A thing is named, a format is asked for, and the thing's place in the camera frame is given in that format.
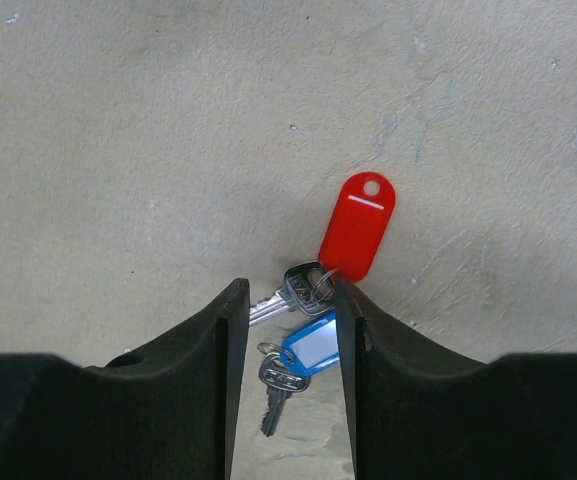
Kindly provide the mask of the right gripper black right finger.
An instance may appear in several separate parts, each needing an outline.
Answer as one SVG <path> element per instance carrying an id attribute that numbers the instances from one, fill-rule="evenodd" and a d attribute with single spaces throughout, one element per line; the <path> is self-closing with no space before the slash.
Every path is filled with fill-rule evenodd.
<path id="1" fill-rule="evenodd" d="M 577 479 L 577 353 L 482 363 L 335 286 L 359 479 Z"/>

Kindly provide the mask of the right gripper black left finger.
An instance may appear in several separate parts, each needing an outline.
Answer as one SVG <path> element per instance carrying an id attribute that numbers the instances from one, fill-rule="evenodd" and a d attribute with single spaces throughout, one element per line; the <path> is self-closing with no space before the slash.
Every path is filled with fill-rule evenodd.
<path id="1" fill-rule="evenodd" d="M 0 353 L 0 479 L 226 479 L 249 283 L 103 367 Z"/>

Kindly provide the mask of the red key tag with key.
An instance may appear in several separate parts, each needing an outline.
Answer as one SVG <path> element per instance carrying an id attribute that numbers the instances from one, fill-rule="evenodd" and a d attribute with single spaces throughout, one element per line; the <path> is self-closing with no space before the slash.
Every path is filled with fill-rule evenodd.
<path id="1" fill-rule="evenodd" d="M 334 309 L 338 278 L 359 282 L 377 256 L 396 207 L 392 183 L 376 172 L 360 172 L 345 181 L 314 261 L 286 270 L 279 289 L 250 307 L 257 326 L 287 312 L 319 317 Z"/>

